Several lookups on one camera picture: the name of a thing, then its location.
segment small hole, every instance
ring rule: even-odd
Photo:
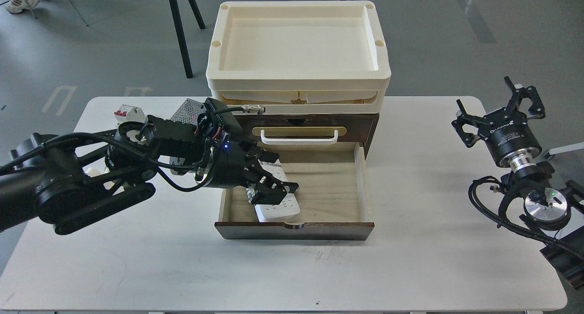
[[[306,122],[306,119],[288,119],[291,125],[299,126]]]

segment white tray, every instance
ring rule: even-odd
[[[322,113],[377,113],[390,76],[372,2],[225,2],[219,9],[207,81],[228,104],[359,104]],[[302,113],[315,113],[308,110]]]

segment wooden drawer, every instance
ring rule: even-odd
[[[365,151],[359,143],[267,146],[280,154],[288,180],[300,185],[300,214],[293,222],[261,223],[243,187],[226,189],[215,228],[226,239],[367,239],[373,230],[367,206]]]
[[[244,137],[261,141],[260,131],[266,136],[294,138],[331,137],[339,131],[338,142],[359,142],[364,156],[371,146],[379,114],[337,115],[236,115],[244,130]]]

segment robotic arm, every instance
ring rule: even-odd
[[[183,192],[241,185],[249,190],[251,204],[280,204],[298,189],[297,183],[280,181],[261,168],[259,161],[275,162],[278,154],[242,138],[231,113],[261,113],[263,108],[227,108],[212,98],[194,103],[199,107],[193,124],[148,115],[144,123],[125,122],[101,133],[33,134],[0,167],[0,231],[38,216],[59,235],[73,233],[152,197],[155,188],[147,181],[156,174]],[[98,143],[106,145],[75,154],[78,147]],[[170,162],[159,162],[160,156],[169,156]],[[90,177],[83,172],[100,159],[108,173]],[[192,172],[198,184],[180,187],[161,168],[177,175]],[[113,186],[106,188],[106,182]]]
[[[542,254],[547,260],[578,289],[584,287],[584,227],[573,231],[561,239],[556,239],[544,231],[558,231],[571,218],[571,208],[584,214],[584,206],[578,201],[584,199],[584,188],[574,181],[567,181],[563,189],[553,189],[549,180],[555,172],[549,162],[535,162],[542,147],[527,125],[529,119],[543,119],[546,111],[535,87],[517,88],[509,77],[505,83],[511,89],[511,100],[507,107],[495,110],[483,117],[467,114],[463,104],[457,119],[452,122],[461,141],[472,147],[483,140],[497,167],[510,168],[509,174],[499,181],[487,176],[473,181],[469,187],[469,199],[481,213],[519,235],[545,243]],[[531,100],[527,114],[519,111],[523,99]],[[464,125],[478,129],[476,134],[463,130]],[[479,185],[490,183],[492,191],[503,193],[498,213],[494,213],[480,202],[476,195]],[[525,215],[519,218],[527,226],[519,226],[507,218],[509,204],[515,198],[523,199]]]

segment black chair leg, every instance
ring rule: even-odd
[[[193,10],[194,18],[197,19],[198,28],[201,30],[205,29],[205,22],[203,21],[203,17],[201,16],[201,12],[198,11],[197,3],[194,0],[188,0],[190,4],[190,8]]]
[[[193,77],[193,69],[190,66],[190,58],[188,58],[188,48],[186,47],[186,40],[184,39],[184,30],[182,27],[181,13],[177,0],[168,0],[171,6],[172,20],[175,23],[175,30],[177,31],[177,39],[179,41],[179,48],[181,49],[181,57],[184,65],[184,73],[188,79]]]

